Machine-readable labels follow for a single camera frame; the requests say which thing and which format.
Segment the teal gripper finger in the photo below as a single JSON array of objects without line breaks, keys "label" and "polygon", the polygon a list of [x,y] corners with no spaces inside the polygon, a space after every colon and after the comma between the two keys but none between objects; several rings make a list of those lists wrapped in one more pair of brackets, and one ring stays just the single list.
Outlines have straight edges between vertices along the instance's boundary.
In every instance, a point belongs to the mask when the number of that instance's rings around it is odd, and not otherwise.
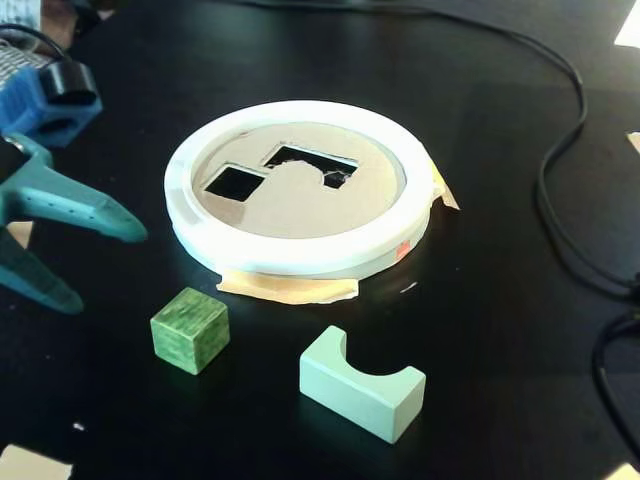
[{"label": "teal gripper finger", "polygon": [[79,294],[9,232],[1,233],[1,285],[61,313],[78,314],[84,309]]},{"label": "teal gripper finger", "polygon": [[56,171],[48,149],[17,133],[8,145],[25,158],[8,177],[9,222],[46,219],[127,243],[147,239],[142,222],[111,196]]}]

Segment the teal gripper body black motor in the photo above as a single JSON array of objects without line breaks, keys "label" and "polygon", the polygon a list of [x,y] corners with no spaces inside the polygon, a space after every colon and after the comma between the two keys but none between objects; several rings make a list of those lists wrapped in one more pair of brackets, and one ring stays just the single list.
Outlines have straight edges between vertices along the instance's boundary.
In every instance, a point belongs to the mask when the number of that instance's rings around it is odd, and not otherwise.
[{"label": "teal gripper body black motor", "polygon": [[24,165],[25,157],[18,147],[6,138],[1,138],[1,229],[6,230],[12,222],[24,221],[19,192],[11,182]]}]

